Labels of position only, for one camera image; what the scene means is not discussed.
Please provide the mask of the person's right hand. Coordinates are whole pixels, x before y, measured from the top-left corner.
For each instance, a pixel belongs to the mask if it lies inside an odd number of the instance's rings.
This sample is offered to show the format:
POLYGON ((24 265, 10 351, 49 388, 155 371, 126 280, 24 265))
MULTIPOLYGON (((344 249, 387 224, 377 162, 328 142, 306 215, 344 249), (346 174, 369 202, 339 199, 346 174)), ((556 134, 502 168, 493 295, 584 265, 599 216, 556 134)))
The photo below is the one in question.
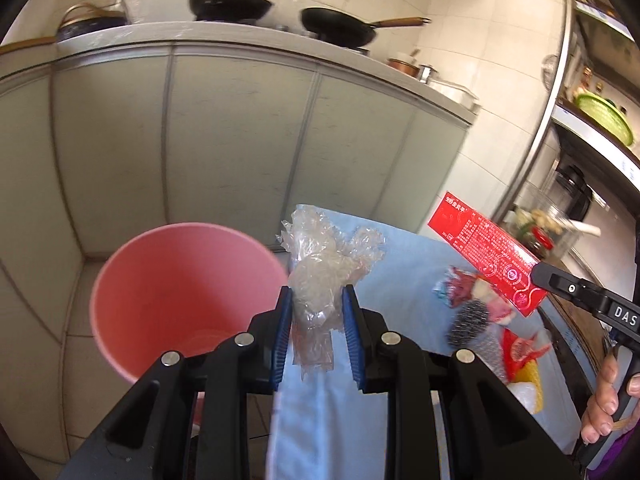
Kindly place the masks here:
POLYGON ((596 443, 600 437, 608 436, 613 430, 612 416, 618 408, 618 394, 614 388, 617 375, 616 355, 614 351, 610 351, 600 367, 596 390, 582 414, 580 437, 586 445, 596 443))

